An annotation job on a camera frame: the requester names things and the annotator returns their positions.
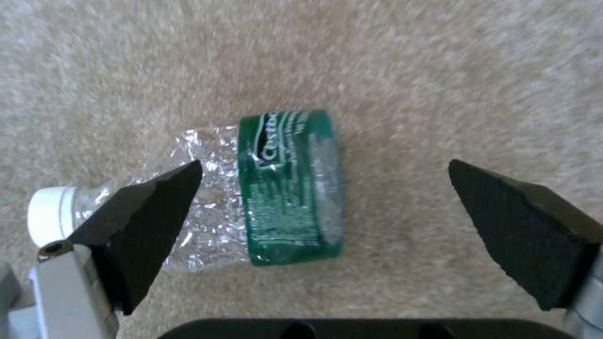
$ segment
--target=beige carpet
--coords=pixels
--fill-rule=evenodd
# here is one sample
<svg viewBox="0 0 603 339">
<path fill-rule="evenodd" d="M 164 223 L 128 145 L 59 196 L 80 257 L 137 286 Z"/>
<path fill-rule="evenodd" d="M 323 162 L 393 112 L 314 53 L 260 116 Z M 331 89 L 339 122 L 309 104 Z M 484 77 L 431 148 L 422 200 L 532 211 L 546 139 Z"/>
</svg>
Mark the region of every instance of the beige carpet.
<svg viewBox="0 0 603 339">
<path fill-rule="evenodd" d="M 517 317 L 559 324 L 494 264 L 458 157 L 603 220 L 603 2 L 0 2 L 0 258 L 24 280 L 38 188 L 136 171 L 180 130 L 280 108 L 338 126 L 336 260 L 161 273 L 122 338 L 208 317 Z"/>
</svg>

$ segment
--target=green label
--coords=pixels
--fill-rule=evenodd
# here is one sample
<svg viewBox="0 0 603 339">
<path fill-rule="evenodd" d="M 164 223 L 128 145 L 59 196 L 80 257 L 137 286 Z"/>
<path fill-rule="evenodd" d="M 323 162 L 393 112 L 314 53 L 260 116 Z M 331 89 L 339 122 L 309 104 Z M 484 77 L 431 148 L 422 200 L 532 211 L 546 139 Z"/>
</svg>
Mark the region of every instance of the green label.
<svg viewBox="0 0 603 339">
<path fill-rule="evenodd" d="M 254 265 L 340 253 L 343 184 L 335 131 L 325 111 L 242 119 L 238 167 Z"/>
</svg>

